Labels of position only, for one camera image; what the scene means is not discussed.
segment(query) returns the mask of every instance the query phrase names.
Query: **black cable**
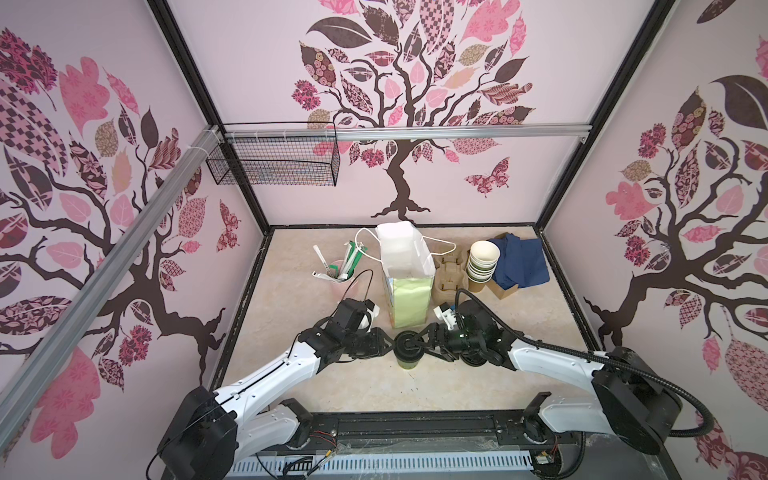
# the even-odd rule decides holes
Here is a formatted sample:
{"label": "black cable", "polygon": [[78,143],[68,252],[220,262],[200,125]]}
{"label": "black cable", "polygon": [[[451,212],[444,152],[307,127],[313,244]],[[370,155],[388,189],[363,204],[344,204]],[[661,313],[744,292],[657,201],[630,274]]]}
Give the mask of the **black cable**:
{"label": "black cable", "polygon": [[522,335],[520,332],[516,330],[513,330],[509,325],[507,325],[504,322],[504,320],[500,319],[498,315],[496,315],[490,308],[488,308],[488,306],[485,305],[474,293],[463,288],[456,290],[455,304],[456,304],[457,314],[458,314],[458,297],[459,297],[459,294],[461,293],[464,293],[466,296],[468,296],[469,298],[477,302],[477,304],[481,306],[482,309],[485,310],[493,320],[495,320],[499,325],[501,325],[505,330],[510,332],[513,336],[515,336],[516,339],[521,340],[522,342],[527,343],[528,345],[534,346],[536,348],[545,348],[545,349],[553,350],[559,353],[565,353],[567,355],[577,356],[580,359],[585,359],[590,362],[598,362],[604,365],[614,367],[615,369],[624,370],[625,372],[630,372],[637,376],[641,376],[647,380],[650,380],[652,382],[656,382],[659,385],[663,386],[664,388],[670,390],[671,392],[678,394],[686,402],[690,403],[696,410],[699,411],[699,413],[703,418],[703,423],[698,427],[696,427],[695,429],[670,430],[669,432],[670,437],[678,437],[678,438],[698,437],[701,435],[706,435],[707,433],[712,431],[712,428],[714,428],[715,418],[712,415],[712,412],[710,412],[710,410],[707,408],[707,406],[704,405],[695,396],[691,395],[686,390],[675,385],[669,380],[663,379],[653,373],[646,372],[645,370],[635,368],[624,362],[619,362],[618,360],[609,359],[604,356],[597,356],[588,352],[581,352],[579,350],[569,349],[564,346],[551,345],[549,343],[544,343],[541,340],[529,339],[528,337]]}
{"label": "black cable", "polygon": [[[578,447],[578,456],[574,460],[574,462],[571,464],[570,467],[568,467],[568,470],[565,470],[564,472],[560,472],[556,475],[546,475],[541,472],[534,472],[534,474],[541,478],[542,480],[562,480],[563,478],[568,478],[581,466],[581,462],[584,461],[584,454],[587,451],[587,436],[584,434],[584,432],[581,433],[581,441],[579,442]],[[563,458],[563,451],[562,449],[558,450],[558,453],[560,454],[560,458]]]}

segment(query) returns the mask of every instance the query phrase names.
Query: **beige table surface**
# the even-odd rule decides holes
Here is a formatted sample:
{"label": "beige table surface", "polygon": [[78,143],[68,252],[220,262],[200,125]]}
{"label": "beige table surface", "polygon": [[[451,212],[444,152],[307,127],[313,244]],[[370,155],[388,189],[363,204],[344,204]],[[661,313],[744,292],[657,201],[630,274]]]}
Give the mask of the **beige table surface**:
{"label": "beige table surface", "polygon": [[[333,262],[343,256],[344,243],[352,240],[356,231],[275,231],[224,385],[236,382],[274,359],[290,346],[298,332],[331,314],[336,301],[330,295],[328,284],[310,275],[314,270],[324,270],[312,245],[318,245],[326,260]],[[456,242],[464,251],[476,240],[505,232],[520,238],[535,237],[531,227],[441,227],[420,231],[428,237]],[[359,239],[378,257],[378,244],[371,236],[361,233]],[[445,247],[431,240],[427,243],[433,252],[443,251]],[[394,338],[400,330],[394,330],[389,323],[381,266],[363,257],[356,271],[362,272],[365,268],[375,272],[369,298],[381,307],[374,326],[382,327]],[[356,296],[358,300],[362,299],[367,281],[362,283]],[[548,283],[521,289],[504,300],[498,300],[488,288],[478,297],[512,328],[548,343],[585,349],[551,269]],[[430,313],[427,322],[436,320]],[[488,363],[471,367],[461,361],[448,363],[424,356],[414,369],[404,370],[390,353],[377,359],[328,366],[280,399],[296,398],[311,412],[522,409],[536,393],[544,391],[555,395],[584,394],[576,387],[537,373],[512,372]]]}

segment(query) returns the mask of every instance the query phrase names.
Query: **stacked paper bowl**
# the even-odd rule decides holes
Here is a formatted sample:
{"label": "stacked paper bowl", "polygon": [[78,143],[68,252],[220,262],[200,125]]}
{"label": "stacked paper bowl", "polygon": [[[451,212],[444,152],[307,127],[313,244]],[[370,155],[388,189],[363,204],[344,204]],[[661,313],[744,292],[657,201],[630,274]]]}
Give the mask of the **stacked paper bowl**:
{"label": "stacked paper bowl", "polygon": [[498,247],[487,240],[474,242],[469,249],[467,276],[475,283],[486,283],[496,270],[496,263],[501,256]]}

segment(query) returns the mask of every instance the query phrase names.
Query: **tree wallpaper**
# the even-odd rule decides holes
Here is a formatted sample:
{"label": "tree wallpaper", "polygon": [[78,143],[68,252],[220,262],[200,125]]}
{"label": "tree wallpaper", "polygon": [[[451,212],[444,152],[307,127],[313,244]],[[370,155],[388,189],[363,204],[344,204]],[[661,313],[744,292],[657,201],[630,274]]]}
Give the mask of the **tree wallpaper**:
{"label": "tree wallpaper", "polygon": [[[292,94],[312,112],[310,122],[332,121],[340,127],[513,125],[534,110],[517,104],[533,88],[518,80],[526,58],[517,53],[527,32],[519,0],[320,3],[337,16],[317,21],[307,33],[319,32],[336,48],[324,51],[310,40],[300,42],[310,79],[298,80]],[[459,16],[469,18],[465,27],[455,27]],[[371,52],[348,53],[363,46]],[[372,86],[374,97],[359,85]],[[382,167],[394,184],[395,199],[372,217],[397,213],[408,220],[408,212],[430,210],[411,199],[404,162],[459,162],[497,145],[492,138],[339,142],[339,152],[349,152],[349,165],[359,161],[368,168]],[[327,148],[319,144],[316,153],[325,154]],[[500,160],[488,175],[465,180],[484,195],[504,187],[508,160]]]}

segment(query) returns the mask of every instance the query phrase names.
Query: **aluminum rail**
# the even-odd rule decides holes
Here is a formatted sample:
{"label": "aluminum rail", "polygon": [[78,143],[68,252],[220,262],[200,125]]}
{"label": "aluminum rail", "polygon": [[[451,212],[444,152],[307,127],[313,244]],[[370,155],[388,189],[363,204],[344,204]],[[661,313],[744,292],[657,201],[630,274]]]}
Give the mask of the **aluminum rail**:
{"label": "aluminum rail", "polygon": [[[234,130],[248,124],[231,124],[227,138],[291,138],[331,136],[330,129]],[[427,138],[585,137],[589,124],[466,125],[461,127],[337,128],[338,141],[417,140]]]}
{"label": "aluminum rail", "polygon": [[123,280],[176,197],[208,156],[206,152],[211,152],[219,144],[216,132],[215,127],[208,126],[197,136],[192,148],[184,152],[160,190],[152,196],[136,221],[75,295],[59,321],[46,332],[38,348],[8,382],[0,394],[0,449],[13,439],[38,399],[60,373],[70,353]]}

